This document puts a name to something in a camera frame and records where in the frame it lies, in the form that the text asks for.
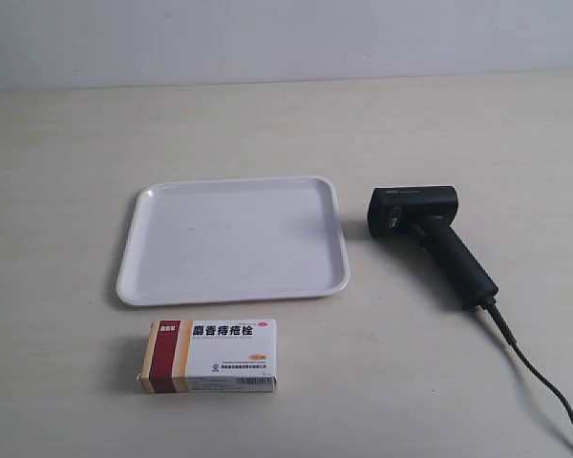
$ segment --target barcode scanner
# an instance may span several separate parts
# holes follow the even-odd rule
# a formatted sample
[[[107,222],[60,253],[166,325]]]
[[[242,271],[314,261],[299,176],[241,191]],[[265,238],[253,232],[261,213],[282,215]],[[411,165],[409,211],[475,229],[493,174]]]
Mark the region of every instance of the barcode scanner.
[[[526,359],[516,338],[497,309],[499,288],[471,254],[451,223],[458,209],[452,186],[375,188],[367,213],[370,234],[382,239],[397,234],[413,237],[431,255],[455,289],[464,309],[487,310],[505,341],[524,365],[561,401],[573,425],[573,409],[566,398]]]

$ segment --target tabletop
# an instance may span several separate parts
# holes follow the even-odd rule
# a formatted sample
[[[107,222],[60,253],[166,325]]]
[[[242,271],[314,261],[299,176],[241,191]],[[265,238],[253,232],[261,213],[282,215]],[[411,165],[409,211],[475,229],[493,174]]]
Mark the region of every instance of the tabletop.
[[[133,309],[137,193],[316,175],[351,278],[318,300]],[[425,253],[377,242],[375,186],[454,185],[453,226],[573,405],[573,72],[0,94],[0,457],[573,456],[560,404]],[[161,319],[275,318],[278,391],[143,394]]]

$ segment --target cardboard box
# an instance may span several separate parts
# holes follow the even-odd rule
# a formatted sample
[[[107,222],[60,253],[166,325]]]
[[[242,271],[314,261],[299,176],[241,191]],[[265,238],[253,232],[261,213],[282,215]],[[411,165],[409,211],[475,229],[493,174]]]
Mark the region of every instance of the cardboard box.
[[[149,393],[275,391],[276,322],[153,322],[139,379]]]

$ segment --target red stripe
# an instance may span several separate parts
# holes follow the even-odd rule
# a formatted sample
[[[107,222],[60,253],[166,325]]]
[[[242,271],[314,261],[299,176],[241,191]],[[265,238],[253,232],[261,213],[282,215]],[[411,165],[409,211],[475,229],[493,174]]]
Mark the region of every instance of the red stripe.
[[[174,326],[174,330],[166,330],[165,326]],[[176,342],[179,339],[179,327],[180,322],[178,321],[159,322],[153,362],[149,373],[149,380],[156,393],[176,393],[172,383],[172,364],[176,352]]]

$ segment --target black cable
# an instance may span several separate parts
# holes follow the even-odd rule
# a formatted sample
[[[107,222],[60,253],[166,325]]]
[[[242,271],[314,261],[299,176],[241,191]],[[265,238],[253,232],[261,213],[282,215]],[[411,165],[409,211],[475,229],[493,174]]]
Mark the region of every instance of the black cable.
[[[497,306],[495,305],[494,299],[489,300],[487,303],[485,303],[483,305],[483,308],[485,308],[488,311],[490,316],[493,318],[493,321],[497,324],[497,327],[499,328],[501,334],[503,335],[503,337],[505,337],[507,343],[514,349],[514,352],[518,355],[518,357],[524,363],[526,368],[530,370],[532,374],[535,377],[537,377],[539,381],[542,384],[544,384],[550,391],[552,391],[552,393],[554,393],[554,395],[561,401],[562,405],[564,406],[564,409],[566,410],[567,415],[569,416],[571,425],[573,425],[573,407],[571,407],[571,404],[569,404],[564,395],[554,385],[552,385],[552,383],[549,380],[543,377],[543,375],[526,359],[524,354],[520,351],[520,348],[518,347],[518,344],[516,342],[516,338],[512,334],[511,330],[509,329],[509,326],[507,325],[503,317],[500,315],[500,312],[497,309]]]

